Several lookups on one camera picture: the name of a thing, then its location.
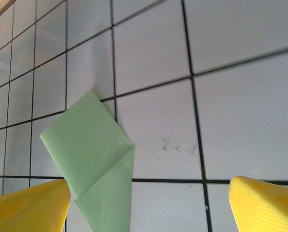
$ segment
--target mark on tile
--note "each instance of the mark on tile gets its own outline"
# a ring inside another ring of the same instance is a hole
[[[152,154],[155,158],[157,158],[157,159],[159,158],[154,152],[152,152]]]
[[[197,148],[197,146],[195,144],[193,144],[192,150],[190,151],[190,155],[192,155],[192,156],[195,155],[196,148]]]
[[[162,150],[163,151],[166,151],[167,150],[167,146],[168,146],[168,144],[169,144],[169,139],[165,139],[165,138],[161,138],[161,141],[163,141],[164,142],[164,145],[163,145],[163,147],[162,147]]]

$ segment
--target green paper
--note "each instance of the green paper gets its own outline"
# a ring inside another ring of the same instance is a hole
[[[90,91],[41,138],[94,232],[130,226],[134,146]]]

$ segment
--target textured yellow plastic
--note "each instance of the textured yellow plastic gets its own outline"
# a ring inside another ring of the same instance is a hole
[[[288,232],[288,188],[238,176],[229,201],[239,232]]]
[[[69,205],[65,180],[0,196],[0,232],[61,232]]]

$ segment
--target grout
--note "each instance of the grout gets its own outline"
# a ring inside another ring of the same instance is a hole
[[[12,21],[12,37],[14,36],[14,17],[15,17],[15,4],[13,4],[13,21]],[[12,73],[12,56],[13,56],[13,40],[11,41],[10,48],[10,63],[9,63],[9,80]],[[7,99],[7,116],[6,116],[6,132],[5,132],[5,147],[4,147],[4,164],[3,164],[3,175],[5,175],[5,164],[6,164],[6,148],[7,148],[7,125],[8,125],[8,113],[9,113],[9,95],[10,95],[10,84],[8,84],[8,99]],[[2,195],[4,195],[4,182],[2,183]]]
[[[146,11],[148,11],[148,10],[150,10],[150,9],[152,9],[152,8],[158,6],[158,5],[160,5],[161,3],[164,3],[164,2],[166,2],[166,1],[168,1],[168,0],[158,0],[158,1],[156,1],[156,2],[154,2],[154,3],[152,3],[152,4],[150,4],[150,5],[148,5],[148,6],[146,6],[146,7],[144,7],[143,9],[141,9],[141,10],[139,10],[139,11],[131,14],[130,16],[128,16],[128,17],[120,20],[119,22],[117,22],[117,23],[115,23],[115,24],[113,23],[112,25],[113,25],[113,26],[119,26],[120,24],[125,23],[125,22],[129,21],[130,19],[132,19],[132,18],[134,18],[134,17],[136,17],[136,16],[138,16],[138,15],[141,15],[142,13],[144,13],[144,12],[146,12]]]
[[[46,180],[63,180],[63,176],[38,176],[38,175],[0,175],[0,178],[13,178],[13,179],[46,179]]]
[[[108,32],[111,29],[112,29],[112,27],[105,28],[105,29],[101,30],[100,32],[94,34],[93,36],[90,36],[89,38],[85,39],[84,41],[81,41],[80,43],[68,48],[66,51],[69,52],[69,51],[73,50],[74,48],[77,48],[77,47],[81,46],[85,42],[88,42],[88,41],[94,39],[95,37],[97,37],[99,35],[105,34],[106,32]]]
[[[167,86],[167,85],[170,85],[170,84],[173,84],[173,83],[176,83],[176,82],[180,82],[180,81],[184,81],[184,80],[187,80],[187,79],[190,79],[190,78],[191,78],[191,76],[189,76],[189,75],[188,76],[182,76],[182,77],[176,78],[174,80],[161,82],[161,83],[156,84],[156,85],[152,85],[152,86],[148,86],[148,87],[144,87],[144,88],[139,88],[139,89],[136,89],[136,90],[133,90],[133,91],[122,93],[122,94],[117,95],[116,98],[121,98],[121,97],[125,97],[125,96],[128,96],[128,95],[140,93],[140,92],[143,92],[143,91],[146,91],[146,90],[150,90],[150,89],[153,89],[153,88]]]
[[[44,179],[44,180],[63,180],[63,176],[40,176],[40,175],[0,175],[0,178],[12,179]],[[276,185],[288,185],[288,180],[267,180],[260,179],[268,183]],[[202,184],[202,179],[151,179],[151,178],[132,178],[133,183],[177,183],[177,184]],[[207,179],[206,183],[209,185],[228,185],[229,179]]]
[[[48,11],[47,13],[45,13],[42,17],[40,17],[39,19],[37,19],[37,16],[35,17],[35,23],[37,23],[38,21],[40,21],[41,19],[43,19],[44,17],[46,17],[48,14],[50,14],[52,11],[54,11],[55,9],[57,9],[59,6],[61,6],[65,1],[67,1],[67,0],[62,0],[62,1],[60,1],[55,7],[53,7],[50,11]]]
[[[66,232],[66,227],[67,227],[67,216],[65,218],[65,223],[64,223],[64,232]]]
[[[36,118],[33,118],[32,120],[29,119],[29,120],[26,120],[26,121],[23,121],[23,122],[18,122],[18,123],[15,123],[15,124],[12,124],[12,125],[9,125],[9,126],[6,126],[6,127],[1,127],[0,130],[6,129],[6,128],[10,128],[10,127],[14,127],[14,126],[18,126],[18,125],[21,125],[21,124],[24,124],[24,123],[28,123],[28,122],[34,122],[34,121],[37,121],[37,120],[40,120],[40,119],[43,119],[43,118],[46,118],[46,117],[59,115],[59,114],[62,114],[63,112],[65,112],[65,110],[61,110],[61,111],[57,111],[55,113],[51,113],[51,114],[48,114],[48,115],[36,117]]]
[[[148,178],[133,178],[132,182],[202,184],[203,180],[201,180],[201,179],[148,179]]]
[[[34,85],[35,85],[35,51],[36,51],[36,21],[37,21],[37,1],[35,1],[35,28],[34,28],[34,54],[33,54],[33,86],[32,86],[32,107],[31,107],[31,134],[30,134],[30,163],[29,163],[29,176],[31,176],[32,166],[32,135],[33,135],[33,108],[34,108]],[[31,186],[31,178],[29,178],[29,187]]]
[[[113,90],[114,90],[114,107],[115,120],[117,122],[117,95],[116,95],[116,59],[115,59],[115,34],[114,34],[114,6],[113,0],[110,0],[110,21],[111,21],[111,49],[112,49],[112,65],[113,65]]]
[[[192,75],[193,74],[192,55],[191,55],[187,14],[186,14],[184,0],[181,0],[181,4],[182,4],[182,17],[183,17],[186,49],[187,49],[187,55],[188,55],[189,72],[190,72],[190,75]],[[197,94],[196,94],[195,80],[192,76],[190,77],[190,83],[191,83],[191,88],[192,88],[193,105],[194,105],[196,130],[197,130],[197,143],[198,143],[199,158],[200,158],[201,172],[202,172],[202,179],[203,179],[202,185],[203,185],[204,201],[205,201],[205,206],[206,206],[207,228],[208,228],[208,232],[212,232],[211,209],[210,209],[210,204],[209,204],[207,182],[206,182],[206,170],[205,170],[204,154],[203,154],[202,139],[201,139],[201,127],[200,127],[198,107],[197,107]]]
[[[268,52],[268,53],[255,55],[255,56],[252,56],[249,58],[237,60],[237,61],[232,62],[232,63],[228,63],[225,65],[213,67],[211,69],[199,71],[199,72],[193,73],[193,76],[196,78],[199,78],[199,77],[202,77],[202,76],[210,74],[210,73],[215,73],[218,71],[236,68],[238,66],[247,65],[247,64],[250,64],[253,62],[257,62],[257,61],[262,61],[262,60],[266,60],[266,59],[270,59],[270,58],[274,58],[274,57],[278,57],[278,56],[283,56],[287,53],[288,53],[288,46],[276,49],[276,50]]]

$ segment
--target folded paper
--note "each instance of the folded paper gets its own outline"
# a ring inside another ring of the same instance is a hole
[[[239,232],[288,232],[288,188],[237,176],[229,201]]]
[[[130,226],[134,146],[90,91],[41,138],[94,232]]]
[[[65,180],[0,196],[0,232],[61,232],[70,198]]]

